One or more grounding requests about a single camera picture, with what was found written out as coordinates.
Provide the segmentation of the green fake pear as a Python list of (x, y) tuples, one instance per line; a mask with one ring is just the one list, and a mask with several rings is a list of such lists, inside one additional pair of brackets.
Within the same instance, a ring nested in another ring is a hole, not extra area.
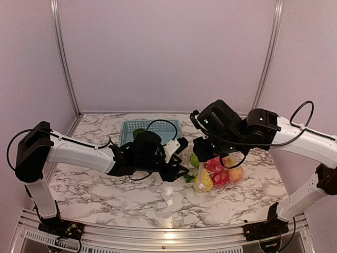
[(192, 154), (190, 155), (190, 163), (191, 163), (191, 165), (192, 165), (193, 167), (195, 167), (196, 169), (199, 168), (200, 163), (199, 163), (199, 160), (198, 160), (198, 158), (197, 158), (197, 156), (196, 156), (195, 153), (192, 153)]

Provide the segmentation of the clear zip top bag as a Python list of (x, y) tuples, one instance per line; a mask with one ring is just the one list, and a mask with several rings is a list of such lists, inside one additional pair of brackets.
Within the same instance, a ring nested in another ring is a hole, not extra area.
[(224, 188), (228, 184), (236, 184), (243, 180), (242, 163), (233, 155), (216, 157), (206, 162), (200, 162), (196, 154), (189, 157), (190, 171), (183, 178), (198, 192), (209, 192), (216, 188)]

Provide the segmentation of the red fake apple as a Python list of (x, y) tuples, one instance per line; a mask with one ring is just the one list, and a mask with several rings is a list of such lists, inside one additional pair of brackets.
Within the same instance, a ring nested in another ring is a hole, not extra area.
[(214, 187), (224, 187), (228, 183), (227, 169), (222, 166), (220, 157), (208, 160), (204, 165), (211, 176)]

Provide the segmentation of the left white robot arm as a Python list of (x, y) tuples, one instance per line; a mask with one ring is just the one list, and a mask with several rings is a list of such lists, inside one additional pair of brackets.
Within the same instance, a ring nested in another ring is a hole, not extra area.
[(136, 171), (149, 175), (158, 173), (165, 182), (173, 182), (189, 172), (178, 157), (188, 145), (184, 137), (174, 136), (163, 143), (157, 133), (145, 130), (121, 146), (112, 141), (99, 146), (62, 135), (52, 130), (49, 122), (42, 121), (12, 137), (6, 150), (7, 158), (11, 145), (22, 134), (15, 164), (9, 160), (7, 164), (24, 183), (40, 218), (56, 235), (63, 234), (67, 227), (43, 176), (47, 163), (89, 168), (113, 177), (132, 176)]

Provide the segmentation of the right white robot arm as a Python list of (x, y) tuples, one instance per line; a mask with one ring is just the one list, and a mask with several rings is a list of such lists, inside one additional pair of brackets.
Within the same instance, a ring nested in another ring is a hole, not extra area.
[(193, 141), (193, 151), (199, 162), (231, 153), (244, 157), (252, 149), (290, 153), (314, 161), (318, 167), (309, 180), (275, 206), (261, 224), (261, 232), (272, 236), (287, 222), (316, 201), (336, 194), (336, 136), (294, 123), (275, 112), (255, 108), (245, 118), (240, 117), (223, 100), (209, 104), (202, 111), (190, 114), (194, 127), (203, 133)]

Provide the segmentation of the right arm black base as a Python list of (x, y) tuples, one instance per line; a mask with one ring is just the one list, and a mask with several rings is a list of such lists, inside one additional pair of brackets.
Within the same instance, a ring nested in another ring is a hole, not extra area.
[(261, 222), (247, 223), (243, 226), (246, 241), (254, 241), (289, 232), (288, 221), (282, 221), (277, 215), (278, 202), (269, 207), (267, 219)]

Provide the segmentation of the yellow fake banana bunch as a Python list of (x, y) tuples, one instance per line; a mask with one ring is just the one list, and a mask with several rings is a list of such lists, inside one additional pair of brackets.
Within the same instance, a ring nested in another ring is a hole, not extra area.
[(233, 167), (236, 165), (235, 159), (230, 156), (223, 158), (222, 161), (226, 168)]

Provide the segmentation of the orange fake peach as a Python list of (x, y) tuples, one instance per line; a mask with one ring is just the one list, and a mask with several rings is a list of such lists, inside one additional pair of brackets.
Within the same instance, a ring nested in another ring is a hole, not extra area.
[(227, 175), (229, 177), (229, 183), (238, 183), (244, 177), (244, 171), (241, 167), (237, 167), (234, 169), (229, 169), (227, 171)]

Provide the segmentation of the right aluminium frame post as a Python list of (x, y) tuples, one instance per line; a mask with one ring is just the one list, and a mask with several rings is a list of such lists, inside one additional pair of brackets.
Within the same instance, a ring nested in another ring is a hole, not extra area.
[(259, 83), (256, 89), (255, 97), (252, 103), (252, 107), (251, 107), (252, 110), (259, 107), (261, 100), (262, 100), (264, 89), (267, 84), (270, 68), (272, 65), (272, 61), (274, 58), (274, 54), (276, 51), (277, 42), (279, 38), (282, 13), (283, 13), (283, 5), (284, 5), (283, 0), (275, 1), (274, 15), (273, 15), (273, 21), (272, 21), (271, 34), (270, 34), (269, 43), (267, 47), (267, 53), (266, 53), (266, 57), (264, 60)]

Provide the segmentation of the aluminium frame post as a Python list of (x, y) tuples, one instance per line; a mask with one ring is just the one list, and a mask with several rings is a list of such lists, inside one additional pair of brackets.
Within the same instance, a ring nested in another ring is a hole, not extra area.
[(51, 5), (52, 21), (53, 21), (53, 26), (55, 30), (56, 44), (58, 48), (58, 54), (60, 56), (62, 71), (63, 71), (64, 78), (65, 78), (66, 88), (68, 90), (68, 94), (70, 97), (70, 102), (71, 102), (73, 111), (76, 117), (78, 118), (81, 116), (81, 111), (80, 111), (80, 107), (79, 107), (77, 97), (75, 94), (71, 72), (70, 72), (70, 68), (68, 65), (63, 32), (62, 32), (59, 3), (57, 0), (51, 0), (50, 5)]
[(272, 21), (271, 34), (270, 34), (269, 43), (267, 47), (267, 53), (266, 53), (266, 57), (264, 60), (259, 83), (256, 89), (255, 97), (252, 103), (252, 107), (251, 107), (252, 110), (259, 107), (261, 100), (262, 100), (264, 89), (267, 84), (270, 68), (272, 65), (272, 61), (274, 58), (274, 54), (276, 51), (277, 42), (279, 38), (282, 13), (283, 13), (283, 5), (284, 5), (283, 0), (275, 1), (274, 15), (273, 15), (273, 21)]

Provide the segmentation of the front aluminium table rail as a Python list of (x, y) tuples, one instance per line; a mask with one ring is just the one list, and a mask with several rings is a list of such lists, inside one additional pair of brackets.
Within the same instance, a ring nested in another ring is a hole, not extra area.
[[(31, 241), (39, 251), (55, 247), (76, 252), (79, 242), (60, 239), (38, 229), (35, 212), (23, 210), (11, 252), (22, 252)], [(136, 228), (84, 223), (82, 252), (261, 252), (260, 241), (247, 241), (242, 225), (205, 228)]]

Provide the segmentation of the left aluminium frame post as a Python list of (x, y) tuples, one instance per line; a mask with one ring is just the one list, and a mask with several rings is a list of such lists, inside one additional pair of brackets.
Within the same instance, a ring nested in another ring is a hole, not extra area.
[(52, 21), (53, 21), (53, 26), (55, 30), (56, 44), (58, 48), (58, 54), (60, 56), (62, 71), (63, 71), (64, 78), (65, 78), (66, 88), (68, 90), (68, 94), (70, 97), (70, 102), (71, 102), (73, 111), (76, 117), (78, 118), (81, 116), (81, 111), (80, 111), (80, 107), (79, 107), (77, 97), (75, 94), (71, 72), (70, 72), (70, 68), (68, 65), (63, 32), (62, 32), (59, 3), (57, 0), (51, 0), (50, 5), (51, 5)]

